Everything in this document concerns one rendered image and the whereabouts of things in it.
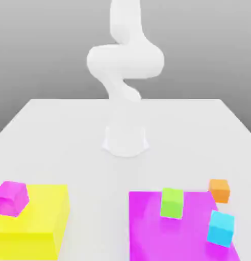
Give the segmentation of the small cyan cube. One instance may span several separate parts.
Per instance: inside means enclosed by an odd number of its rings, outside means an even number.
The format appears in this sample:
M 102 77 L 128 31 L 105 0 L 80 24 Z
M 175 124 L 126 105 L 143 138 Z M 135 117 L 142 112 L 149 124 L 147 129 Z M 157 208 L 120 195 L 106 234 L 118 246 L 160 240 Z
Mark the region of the small cyan cube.
M 234 233 L 234 216 L 216 210 L 211 212 L 207 241 L 230 247 Z

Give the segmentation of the small magenta cube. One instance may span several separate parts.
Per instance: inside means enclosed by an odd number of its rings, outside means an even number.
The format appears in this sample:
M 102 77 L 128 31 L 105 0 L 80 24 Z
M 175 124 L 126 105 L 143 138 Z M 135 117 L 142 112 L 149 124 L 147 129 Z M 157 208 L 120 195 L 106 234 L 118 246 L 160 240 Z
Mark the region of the small magenta cube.
M 18 217 L 28 203 L 25 183 L 4 181 L 0 185 L 0 215 Z

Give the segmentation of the large yellow box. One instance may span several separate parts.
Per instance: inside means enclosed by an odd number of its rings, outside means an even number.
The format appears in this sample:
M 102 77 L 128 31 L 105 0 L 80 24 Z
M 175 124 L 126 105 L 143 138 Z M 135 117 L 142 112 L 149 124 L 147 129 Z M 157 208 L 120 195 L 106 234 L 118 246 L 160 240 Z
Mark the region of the large yellow box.
M 0 260 L 57 260 L 70 213 L 67 185 L 28 185 L 18 217 L 0 215 Z

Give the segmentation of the small green cube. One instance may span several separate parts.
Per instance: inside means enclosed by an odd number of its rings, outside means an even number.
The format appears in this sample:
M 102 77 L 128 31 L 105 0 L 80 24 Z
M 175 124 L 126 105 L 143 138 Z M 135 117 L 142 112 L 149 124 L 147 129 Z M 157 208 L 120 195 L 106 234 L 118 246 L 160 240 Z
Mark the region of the small green cube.
M 183 190 L 163 188 L 161 201 L 161 216 L 181 219 L 183 215 Z

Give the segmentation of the large magenta box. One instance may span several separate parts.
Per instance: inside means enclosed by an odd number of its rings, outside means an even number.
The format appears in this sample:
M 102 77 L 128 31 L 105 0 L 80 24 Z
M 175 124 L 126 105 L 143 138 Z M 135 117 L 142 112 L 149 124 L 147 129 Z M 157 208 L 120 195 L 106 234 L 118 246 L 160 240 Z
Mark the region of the large magenta box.
M 161 192 L 129 192 L 130 261 L 240 261 L 233 245 L 207 241 L 211 192 L 184 192 L 183 217 L 161 217 Z

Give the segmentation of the small orange cube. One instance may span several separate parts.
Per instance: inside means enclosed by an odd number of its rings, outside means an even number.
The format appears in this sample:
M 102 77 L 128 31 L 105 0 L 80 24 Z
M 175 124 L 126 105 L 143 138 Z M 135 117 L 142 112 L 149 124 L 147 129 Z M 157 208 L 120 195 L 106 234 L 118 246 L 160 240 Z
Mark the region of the small orange cube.
M 216 203 L 228 203 L 230 187 L 226 179 L 211 179 L 209 191 L 212 193 Z

